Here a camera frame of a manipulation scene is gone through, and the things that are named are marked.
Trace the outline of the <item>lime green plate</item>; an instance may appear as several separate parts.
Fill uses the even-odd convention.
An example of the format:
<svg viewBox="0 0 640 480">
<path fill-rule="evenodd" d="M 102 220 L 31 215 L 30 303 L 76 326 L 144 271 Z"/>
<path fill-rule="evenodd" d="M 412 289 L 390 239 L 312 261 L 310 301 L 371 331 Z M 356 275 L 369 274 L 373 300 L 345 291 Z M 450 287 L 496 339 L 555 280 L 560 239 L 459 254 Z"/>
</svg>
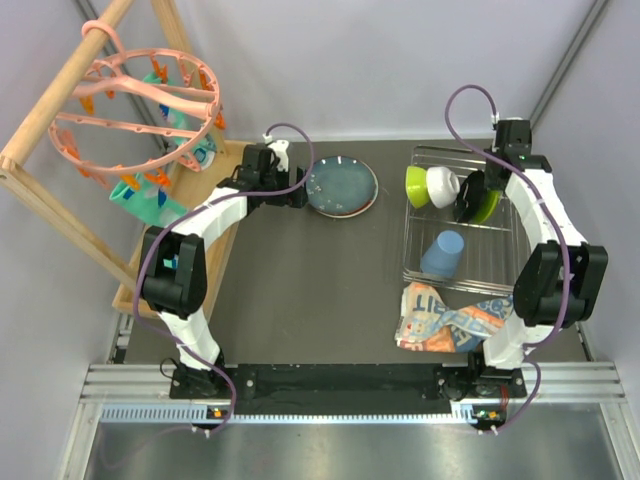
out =
<svg viewBox="0 0 640 480">
<path fill-rule="evenodd" d="M 471 223 L 481 225 L 487 222 L 495 211 L 500 199 L 501 193 L 499 191 L 487 191 L 484 199 L 480 203 L 477 212 L 472 217 Z"/>
</svg>

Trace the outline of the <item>red teal floral plate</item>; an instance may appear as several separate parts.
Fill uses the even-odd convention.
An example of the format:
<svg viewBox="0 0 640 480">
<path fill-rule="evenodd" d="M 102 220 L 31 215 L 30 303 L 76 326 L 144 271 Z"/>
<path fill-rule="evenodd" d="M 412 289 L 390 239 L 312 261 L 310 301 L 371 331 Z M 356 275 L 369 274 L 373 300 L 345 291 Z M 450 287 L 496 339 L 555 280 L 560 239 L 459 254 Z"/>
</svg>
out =
<svg viewBox="0 0 640 480">
<path fill-rule="evenodd" d="M 316 191 L 309 197 L 311 207 L 321 215 L 334 219 L 349 219 L 370 209 L 377 200 L 378 191 L 343 190 Z"/>
</svg>

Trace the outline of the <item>dark blue speckled plate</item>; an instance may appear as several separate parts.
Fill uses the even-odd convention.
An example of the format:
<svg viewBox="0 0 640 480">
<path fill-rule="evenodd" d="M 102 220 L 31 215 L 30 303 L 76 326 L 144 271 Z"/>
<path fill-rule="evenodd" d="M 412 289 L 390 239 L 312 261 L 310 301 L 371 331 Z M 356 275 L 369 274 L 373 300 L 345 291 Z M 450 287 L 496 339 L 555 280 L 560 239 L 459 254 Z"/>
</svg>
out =
<svg viewBox="0 0 640 480">
<path fill-rule="evenodd" d="M 309 197 L 316 191 L 371 191 L 373 188 L 378 191 L 379 183 L 375 173 L 365 162 L 346 155 L 337 155 L 322 158 L 314 163 L 305 188 L 309 204 Z"/>
</svg>

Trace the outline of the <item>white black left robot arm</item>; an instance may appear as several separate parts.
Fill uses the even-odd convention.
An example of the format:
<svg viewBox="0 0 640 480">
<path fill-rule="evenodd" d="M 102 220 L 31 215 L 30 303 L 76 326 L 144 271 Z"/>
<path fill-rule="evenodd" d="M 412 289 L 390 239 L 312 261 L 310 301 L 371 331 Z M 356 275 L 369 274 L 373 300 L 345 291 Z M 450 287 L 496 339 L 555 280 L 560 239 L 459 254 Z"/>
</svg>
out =
<svg viewBox="0 0 640 480">
<path fill-rule="evenodd" d="M 233 225 L 262 205 L 300 208 L 307 202 L 303 179 L 296 169 L 290 184 L 289 142 L 267 136 L 250 144 L 233 174 L 168 231 L 149 228 L 144 235 L 140 296 L 169 329 L 179 351 L 173 381 L 205 396 L 226 387 L 221 349 L 204 313 L 208 291 L 206 255 Z"/>
</svg>

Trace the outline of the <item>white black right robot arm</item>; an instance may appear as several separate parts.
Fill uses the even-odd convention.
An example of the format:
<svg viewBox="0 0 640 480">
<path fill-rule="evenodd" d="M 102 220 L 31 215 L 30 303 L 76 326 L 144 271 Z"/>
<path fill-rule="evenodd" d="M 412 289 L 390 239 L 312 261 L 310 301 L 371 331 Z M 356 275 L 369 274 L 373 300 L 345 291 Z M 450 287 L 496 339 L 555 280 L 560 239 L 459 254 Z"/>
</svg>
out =
<svg viewBox="0 0 640 480">
<path fill-rule="evenodd" d="M 512 313 L 469 357 L 467 384 L 481 396 L 511 389 L 530 353 L 591 316 L 608 265 L 606 249 L 589 244 L 570 221 L 547 158 L 533 154 L 529 121 L 497 120 L 494 131 L 491 147 L 482 152 L 484 169 L 463 183 L 458 216 L 482 224 L 506 198 L 531 253 L 513 287 Z"/>
</svg>

